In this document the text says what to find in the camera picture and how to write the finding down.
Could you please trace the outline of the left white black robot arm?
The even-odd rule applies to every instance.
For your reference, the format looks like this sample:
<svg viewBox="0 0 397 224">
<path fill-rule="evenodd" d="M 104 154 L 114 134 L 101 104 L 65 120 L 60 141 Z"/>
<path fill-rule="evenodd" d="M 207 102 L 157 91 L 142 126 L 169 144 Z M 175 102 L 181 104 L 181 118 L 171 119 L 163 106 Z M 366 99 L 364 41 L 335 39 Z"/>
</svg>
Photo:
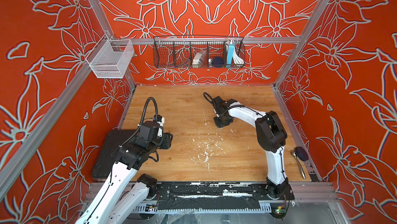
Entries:
<svg viewBox="0 0 397 224">
<path fill-rule="evenodd" d="M 164 131 L 164 123 L 156 100 L 149 97 L 137 130 L 113 153 L 109 176 L 78 224 L 121 224 L 142 201 L 154 197 L 157 180 L 147 174 L 141 175 L 126 195 L 122 193 L 147 160 L 159 161 L 151 154 L 171 147 L 173 135 Z"/>
</svg>

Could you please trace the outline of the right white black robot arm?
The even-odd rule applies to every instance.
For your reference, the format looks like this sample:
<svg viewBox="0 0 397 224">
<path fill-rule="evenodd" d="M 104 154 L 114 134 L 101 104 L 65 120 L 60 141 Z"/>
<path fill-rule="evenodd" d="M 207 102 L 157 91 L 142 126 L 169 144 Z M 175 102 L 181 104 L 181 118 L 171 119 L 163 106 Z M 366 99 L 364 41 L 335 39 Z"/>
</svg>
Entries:
<svg viewBox="0 0 397 224">
<path fill-rule="evenodd" d="M 216 114 L 214 122 L 218 128 L 230 125 L 235 118 L 255 128 L 258 144 L 266 153 L 267 194 L 272 199 L 283 196 L 289 187 L 284 164 L 287 132 L 277 113 L 254 110 L 234 99 L 224 101 L 219 96 L 213 98 L 206 92 L 203 93 L 203 96 L 213 106 Z"/>
</svg>

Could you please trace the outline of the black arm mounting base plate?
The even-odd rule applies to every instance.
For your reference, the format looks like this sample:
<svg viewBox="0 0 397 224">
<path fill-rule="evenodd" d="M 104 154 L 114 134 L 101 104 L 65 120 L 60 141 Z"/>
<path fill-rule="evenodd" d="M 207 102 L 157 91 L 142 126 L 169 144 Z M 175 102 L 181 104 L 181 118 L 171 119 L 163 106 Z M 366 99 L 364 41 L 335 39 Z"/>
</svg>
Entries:
<svg viewBox="0 0 397 224">
<path fill-rule="evenodd" d="M 288 208 L 295 196 L 290 186 L 272 197 L 266 183 L 252 182 L 160 182 L 136 210 L 139 213 L 168 211 L 259 212 Z"/>
</svg>

